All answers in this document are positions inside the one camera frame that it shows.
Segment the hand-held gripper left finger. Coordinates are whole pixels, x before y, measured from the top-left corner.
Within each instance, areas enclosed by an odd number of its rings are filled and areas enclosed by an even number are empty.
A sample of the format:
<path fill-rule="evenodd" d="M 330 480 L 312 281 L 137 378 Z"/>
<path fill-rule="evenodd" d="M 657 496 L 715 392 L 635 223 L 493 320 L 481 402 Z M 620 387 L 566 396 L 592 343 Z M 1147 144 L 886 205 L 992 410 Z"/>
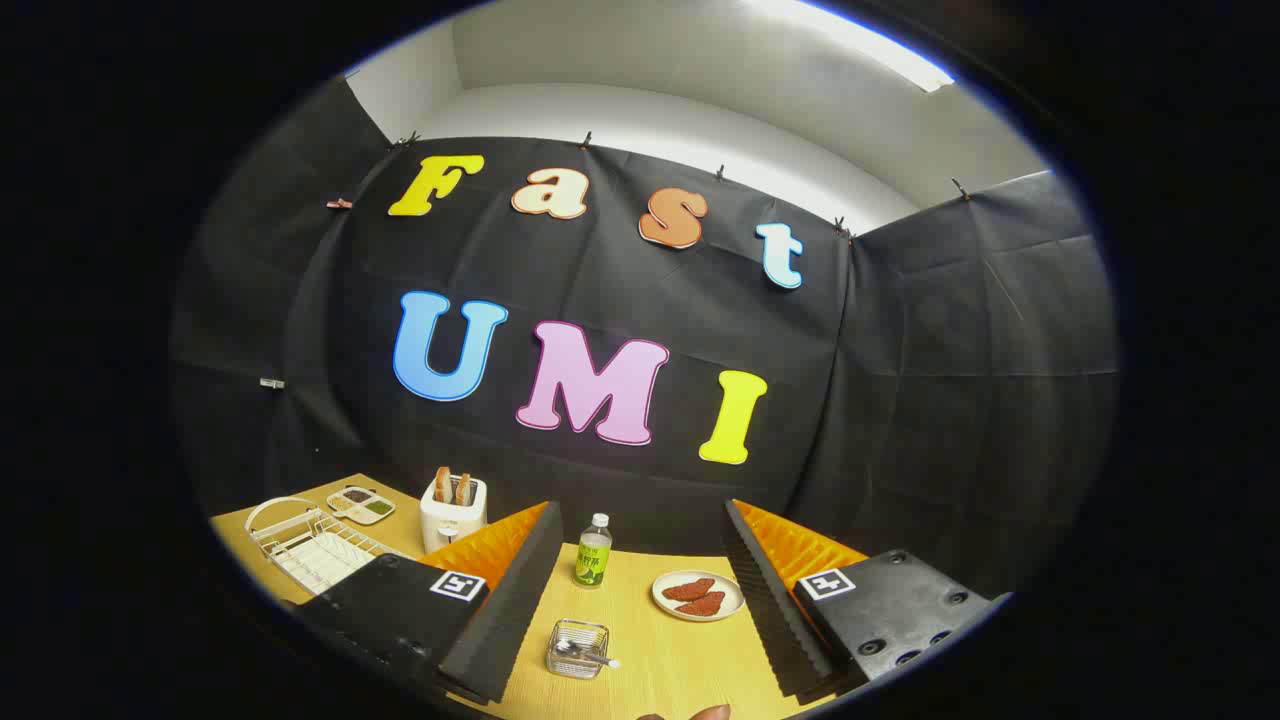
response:
<path fill-rule="evenodd" d="M 536 503 L 420 559 L 375 557 L 288 612 L 329 650 L 407 694 L 502 701 L 563 539 Z"/>

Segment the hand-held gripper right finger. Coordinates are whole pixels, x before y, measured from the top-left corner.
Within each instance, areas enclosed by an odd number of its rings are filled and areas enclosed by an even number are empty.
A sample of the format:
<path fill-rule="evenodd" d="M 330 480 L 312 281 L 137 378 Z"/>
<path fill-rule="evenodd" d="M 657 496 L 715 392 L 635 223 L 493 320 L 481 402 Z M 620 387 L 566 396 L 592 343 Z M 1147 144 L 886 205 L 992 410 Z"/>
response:
<path fill-rule="evenodd" d="M 724 548 L 781 692 L 881 685 L 1004 606 L 906 550 L 864 555 L 731 498 Z"/>

